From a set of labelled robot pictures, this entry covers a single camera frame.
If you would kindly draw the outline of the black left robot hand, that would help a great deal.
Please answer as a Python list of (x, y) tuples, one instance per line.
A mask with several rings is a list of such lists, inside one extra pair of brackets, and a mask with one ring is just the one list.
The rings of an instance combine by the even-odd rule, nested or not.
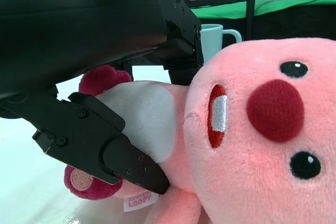
[(203, 65), (201, 22), (182, 0), (1, 0), (1, 117), (30, 122), (40, 148), (104, 182), (158, 194), (170, 183), (98, 99), (56, 84), (151, 52), (187, 85)]

